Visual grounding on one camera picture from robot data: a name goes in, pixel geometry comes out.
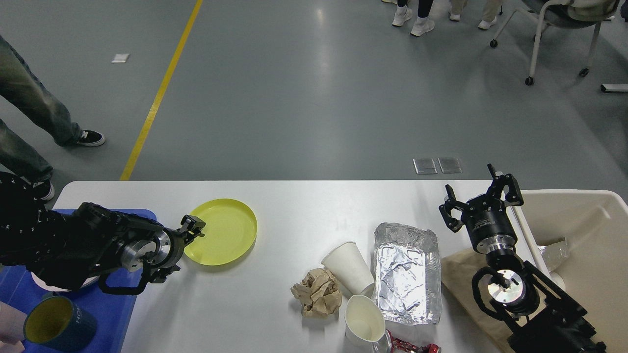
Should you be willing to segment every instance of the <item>white bin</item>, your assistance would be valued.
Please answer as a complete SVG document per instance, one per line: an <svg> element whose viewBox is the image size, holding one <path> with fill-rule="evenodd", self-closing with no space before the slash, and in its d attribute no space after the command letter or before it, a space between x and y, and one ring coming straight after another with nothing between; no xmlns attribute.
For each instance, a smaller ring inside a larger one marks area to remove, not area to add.
<svg viewBox="0 0 628 353"><path fill-rule="evenodd" d="M555 272L565 291L588 314L607 352L628 352L628 206L614 192L524 190L514 207L526 242L539 267L537 245L567 240L570 256Z"/></svg>

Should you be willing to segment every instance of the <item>white table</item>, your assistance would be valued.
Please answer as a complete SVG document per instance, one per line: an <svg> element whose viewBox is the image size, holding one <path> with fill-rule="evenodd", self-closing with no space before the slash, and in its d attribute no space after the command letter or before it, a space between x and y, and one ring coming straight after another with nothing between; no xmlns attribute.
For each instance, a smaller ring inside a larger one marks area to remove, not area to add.
<svg viewBox="0 0 628 353"><path fill-rule="evenodd" d="M73 182L55 208L94 202L109 209L149 209L178 228L183 215L216 198L234 198L257 217L252 250L234 263L201 266L184 256L181 271L138 296L124 353L364 352L344 337L344 310L326 320L303 318L290 293L335 246L355 241L371 263L381 222L431 229L441 256L470 247L467 232L447 229L438 211L449 183L460 200L486 192L488 180ZM517 253L532 261L512 212ZM438 325L387 322L396 337L436 343L447 352L497 352L454 297L443 289Z"/></svg>

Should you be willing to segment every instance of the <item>aluminum foil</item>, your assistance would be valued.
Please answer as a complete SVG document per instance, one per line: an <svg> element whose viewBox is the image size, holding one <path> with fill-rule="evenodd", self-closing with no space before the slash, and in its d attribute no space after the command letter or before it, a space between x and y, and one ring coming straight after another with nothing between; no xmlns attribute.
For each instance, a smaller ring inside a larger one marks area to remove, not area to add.
<svg viewBox="0 0 628 353"><path fill-rule="evenodd" d="M567 244L567 240L538 247L549 272L554 271L569 257L569 245Z"/></svg>
<svg viewBox="0 0 628 353"><path fill-rule="evenodd" d="M438 323L441 264L434 232L398 223L375 230L375 303L388 321Z"/></svg>

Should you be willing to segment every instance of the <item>yellow plastic plate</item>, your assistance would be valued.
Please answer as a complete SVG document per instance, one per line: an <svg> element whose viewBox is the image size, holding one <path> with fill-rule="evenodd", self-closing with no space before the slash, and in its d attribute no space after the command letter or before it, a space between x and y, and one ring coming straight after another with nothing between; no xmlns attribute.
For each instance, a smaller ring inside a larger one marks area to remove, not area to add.
<svg viewBox="0 0 628 353"><path fill-rule="evenodd" d="M190 214L205 221L204 237L185 247L185 254L204 265L221 265L244 255L257 234L253 211L240 201L219 198L205 202Z"/></svg>

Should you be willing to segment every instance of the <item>white paper cup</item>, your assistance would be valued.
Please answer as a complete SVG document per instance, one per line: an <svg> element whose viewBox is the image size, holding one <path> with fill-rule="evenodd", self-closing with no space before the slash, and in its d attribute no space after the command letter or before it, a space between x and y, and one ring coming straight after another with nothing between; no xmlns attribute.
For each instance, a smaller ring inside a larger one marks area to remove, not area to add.
<svg viewBox="0 0 628 353"><path fill-rule="evenodd" d="M351 294L370 296L375 279L355 242L346 242L330 252L321 263L347 287Z"/></svg>
<svg viewBox="0 0 628 353"><path fill-rule="evenodd" d="M367 296L349 298L345 311L345 335L358 347L372 346L386 332L384 315Z"/></svg>
<svg viewBox="0 0 628 353"><path fill-rule="evenodd" d="M0 301L0 340L8 344L24 340L24 320L25 313Z"/></svg>

